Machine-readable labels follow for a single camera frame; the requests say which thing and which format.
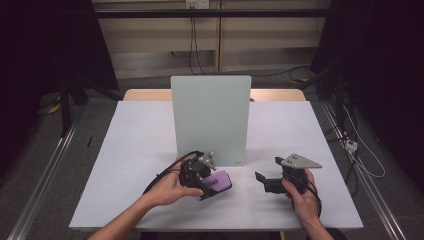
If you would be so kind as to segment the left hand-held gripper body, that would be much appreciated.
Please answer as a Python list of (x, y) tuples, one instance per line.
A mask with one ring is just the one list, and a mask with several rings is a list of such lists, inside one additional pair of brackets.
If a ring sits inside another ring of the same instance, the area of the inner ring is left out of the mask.
[(214, 154), (212, 152), (197, 153), (193, 158), (184, 160), (180, 166), (179, 181), (182, 186), (189, 188), (206, 189), (202, 179), (216, 170)]

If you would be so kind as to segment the person's right hand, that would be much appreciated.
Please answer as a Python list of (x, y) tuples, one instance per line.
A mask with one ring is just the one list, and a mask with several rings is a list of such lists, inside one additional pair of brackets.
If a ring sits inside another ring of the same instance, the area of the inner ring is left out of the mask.
[(282, 185), (293, 200), (294, 209), (300, 225), (304, 229), (312, 229), (320, 226), (321, 222), (318, 217), (318, 202), (316, 197), (310, 191), (300, 194), (289, 180), (284, 179)]

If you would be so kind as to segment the white table cover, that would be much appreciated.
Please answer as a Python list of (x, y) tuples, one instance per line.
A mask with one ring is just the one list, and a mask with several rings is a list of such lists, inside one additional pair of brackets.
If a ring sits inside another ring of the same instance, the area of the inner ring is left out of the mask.
[[(313, 174), (327, 227), (357, 229), (363, 223), (307, 101), (253, 102), (247, 160), (227, 172), (231, 189), (200, 201), (185, 197), (151, 210), (138, 224), (148, 231), (277, 231), (299, 224), (291, 203), (267, 193), (255, 175), (281, 174), (276, 157), (296, 153), (319, 163)], [(94, 231), (131, 205), (177, 157), (172, 105), (118, 104), (70, 228)]]

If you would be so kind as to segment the aluminium floor rail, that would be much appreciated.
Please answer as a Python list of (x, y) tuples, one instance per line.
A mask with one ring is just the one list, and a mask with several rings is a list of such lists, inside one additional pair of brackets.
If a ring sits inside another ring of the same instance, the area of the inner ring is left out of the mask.
[(55, 177), (59, 166), (66, 155), (69, 145), (73, 140), (77, 127), (77, 123), (72, 124), (66, 133), (60, 137), (53, 155), (50, 157), (40, 180), (15, 222), (7, 240), (26, 239), (35, 217), (37, 216), (45, 196), (53, 182), (53, 178)]
[(362, 187), (369, 197), (373, 208), (375, 209), (381, 223), (388, 233), (389, 239), (407, 240), (397, 218), (395, 217), (393, 211), (389, 207), (388, 203), (374, 182), (375, 179), (382, 179), (386, 176), (387, 171), (384, 164), (371, 150), (371, 148), (364, 142), (361, 135), (358, 133), (352, 115), (349, 113), (346, 107), (342, 108), (342, 112), (347, 115), (348, 124), (352, 127), (353, 132), (358, 137), (359, 144), (363, 146), (365, 151), (372, 156), (371, 162), (377, 163), (380, 171), (372, 172), (370, 168), (366, 167), (366, 164), (360, 158), (358, 151), (353, 152), (348, 147), (348, 143), (352, 142), (352, 139), (348, 137), (348, 133), (342, 129), (341, 125), (336, 122), (336, 111), (333, 109), (332, 105), (329, 102), (324, 101), (321, 106), (333, 127), (333, 131), (335, 132), (343, 151), (347, 155), (347, 159), (352, 170), (355, 172), (358, 181), (362, 184)]

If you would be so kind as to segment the person's left hand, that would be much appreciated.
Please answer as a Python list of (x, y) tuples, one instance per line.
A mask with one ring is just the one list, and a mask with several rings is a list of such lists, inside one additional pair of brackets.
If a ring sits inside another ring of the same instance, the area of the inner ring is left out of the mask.
[(180, 184), (180, 168), (180, 163), (172, 167), (171, 170), (161, 180), (159, 180), (151, 190), (143, 195), (148, 206), (166, 206), (175, 203), (183, 197), (200, 197), (203, 195), (203, 191), (198, 188), (188, 188)]

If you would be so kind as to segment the frosted glass whiteboard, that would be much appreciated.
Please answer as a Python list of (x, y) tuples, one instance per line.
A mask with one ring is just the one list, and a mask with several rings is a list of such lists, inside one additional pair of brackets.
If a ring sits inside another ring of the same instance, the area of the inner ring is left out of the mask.
[(218, 167), (245, 164), (251, 81), (249, 75), (171, 78), (180, 155), (199, 150)]

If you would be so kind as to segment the white wall socket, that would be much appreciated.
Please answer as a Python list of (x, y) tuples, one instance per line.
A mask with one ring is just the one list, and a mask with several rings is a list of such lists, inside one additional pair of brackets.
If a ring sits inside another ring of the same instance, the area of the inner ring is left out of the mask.
[(209, 0), (186, 0), (185, 3), (187, 9), (206, 10), (210, 8)]

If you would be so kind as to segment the black metal stand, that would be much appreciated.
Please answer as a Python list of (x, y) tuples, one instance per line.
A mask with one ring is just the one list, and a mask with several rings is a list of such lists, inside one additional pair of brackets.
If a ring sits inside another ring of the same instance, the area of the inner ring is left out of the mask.
[(77, 105), (86, 105), (89, 99), (84, 91), (82, 82), (72, 75), (65, 75), (60, 81), (59, 97), (62, 111), (61, 136), (64, 137), (72, 126), (69, 98), (72, 98)]

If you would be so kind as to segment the purple whiteboard eraser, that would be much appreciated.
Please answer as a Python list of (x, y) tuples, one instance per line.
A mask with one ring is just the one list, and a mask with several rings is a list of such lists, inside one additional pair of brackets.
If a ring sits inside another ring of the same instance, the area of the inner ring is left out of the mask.
[(201, 182), (209, 189), (212, 189), (218, 193), (232, 187), (230, 176), (225, 170), (218, 171), (206, 178), (203, 178)]

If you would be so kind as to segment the dark curtain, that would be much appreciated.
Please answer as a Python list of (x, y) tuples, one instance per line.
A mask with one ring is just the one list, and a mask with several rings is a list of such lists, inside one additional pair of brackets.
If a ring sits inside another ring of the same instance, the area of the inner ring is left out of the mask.
[(77, 101), (84, 88), (118, 88), (92, 0), (0, 0), (0, 176), (62, 81)]
[(330, 0), (310, 69), (338, 64), (377, 135), (424, 191), (424, 0)]

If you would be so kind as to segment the wooden table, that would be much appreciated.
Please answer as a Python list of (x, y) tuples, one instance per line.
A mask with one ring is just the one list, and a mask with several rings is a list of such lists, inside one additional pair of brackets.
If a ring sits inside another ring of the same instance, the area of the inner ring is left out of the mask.
[[(306, 98), (298, 89), (252, 89), (250, 97), (255, 101), (305, 101)], [(124, 101), (171, 101), (170, 89), (130, 89)]]

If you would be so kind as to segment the black horizontal frame bar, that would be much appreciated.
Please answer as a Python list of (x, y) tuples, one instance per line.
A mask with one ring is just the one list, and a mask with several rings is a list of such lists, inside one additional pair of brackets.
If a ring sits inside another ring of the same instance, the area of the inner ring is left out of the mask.
[(97, 18), (315, 18), (335, 15), (328, 9), (96, 10)]

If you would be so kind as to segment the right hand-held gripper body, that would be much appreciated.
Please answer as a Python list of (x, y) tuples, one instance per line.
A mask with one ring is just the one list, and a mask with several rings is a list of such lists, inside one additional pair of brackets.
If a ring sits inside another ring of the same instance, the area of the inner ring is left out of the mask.
[(284, 159), (283, 178), (290, 181), (300, 194), (304, 194), (308, 187), (306, 169), (321, 168), (322, 165), (298, 154), (291, 154)]

